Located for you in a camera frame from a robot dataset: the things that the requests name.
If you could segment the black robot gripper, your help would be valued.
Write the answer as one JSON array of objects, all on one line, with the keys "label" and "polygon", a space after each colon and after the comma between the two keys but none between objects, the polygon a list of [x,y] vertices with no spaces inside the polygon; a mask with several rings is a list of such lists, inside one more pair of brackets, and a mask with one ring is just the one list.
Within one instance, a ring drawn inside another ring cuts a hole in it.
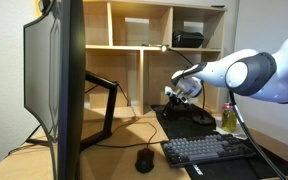
[{"label": "black robot gripper", "polygon": [[[178,98],[175,95],[170,96],[168,106],[165,106],[165,108],[163,109],[162,116],[167,117],[171,108],[174,108],[175,106],[180,106],[180,105],[182,105],[185,108],[187,108],[189,106],[189,104],[187,102],[184,102],[181,98]],[[172,109],[170,111],[170,117],[172,117],[172,118],[181,117],[180,111]]]}]

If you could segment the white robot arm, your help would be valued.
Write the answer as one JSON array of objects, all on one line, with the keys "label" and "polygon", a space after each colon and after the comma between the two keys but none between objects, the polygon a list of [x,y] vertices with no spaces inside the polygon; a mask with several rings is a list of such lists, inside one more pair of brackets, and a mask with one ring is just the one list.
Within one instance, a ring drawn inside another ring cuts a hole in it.
[{"label": "white robot arm", "polygon": [[253,99],[288,104],[288,39],[273,53],[243,49],[213,62],[176,71],[171,82],[185,97],[197,97],[201,82]]}]

